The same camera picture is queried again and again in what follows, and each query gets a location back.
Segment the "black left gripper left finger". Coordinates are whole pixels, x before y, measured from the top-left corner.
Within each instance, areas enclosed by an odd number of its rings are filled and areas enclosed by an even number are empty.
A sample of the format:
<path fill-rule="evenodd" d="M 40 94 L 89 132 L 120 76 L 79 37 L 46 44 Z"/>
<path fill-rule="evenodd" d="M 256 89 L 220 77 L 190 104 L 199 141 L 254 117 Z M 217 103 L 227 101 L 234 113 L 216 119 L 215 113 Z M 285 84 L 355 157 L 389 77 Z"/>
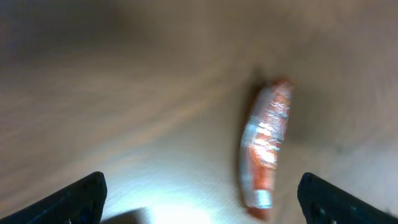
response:
<path fill-rule="evenodd" d="M 1 224 L 99 224 L 107 196 L 102 172 L 94 172 L 1 219 Z"/>

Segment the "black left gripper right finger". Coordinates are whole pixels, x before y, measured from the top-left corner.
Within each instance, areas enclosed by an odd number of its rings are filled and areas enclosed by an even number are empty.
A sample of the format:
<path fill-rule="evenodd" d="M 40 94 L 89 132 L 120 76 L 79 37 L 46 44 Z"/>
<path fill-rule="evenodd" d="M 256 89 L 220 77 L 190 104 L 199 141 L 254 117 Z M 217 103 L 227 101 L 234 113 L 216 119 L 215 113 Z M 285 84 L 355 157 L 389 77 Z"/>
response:
<path fill-rule="evenodd" d="M 397 217 L 306 172 L 297 198 L 307 224 L 397 224 Z"/>

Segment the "orange snack packet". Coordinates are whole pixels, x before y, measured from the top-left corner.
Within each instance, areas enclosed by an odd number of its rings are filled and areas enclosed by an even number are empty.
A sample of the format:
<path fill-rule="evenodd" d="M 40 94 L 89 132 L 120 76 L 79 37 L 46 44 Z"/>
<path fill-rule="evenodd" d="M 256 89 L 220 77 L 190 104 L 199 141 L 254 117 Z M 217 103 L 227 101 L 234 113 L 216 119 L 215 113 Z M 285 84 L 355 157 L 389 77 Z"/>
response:
<path fill-rule="evenodd" d="M 248 214 L 270 219 L 279 151 L 289 122 L 293 86 L 279 79 L 257 87 L 239 143 L 238 180 Z"/>

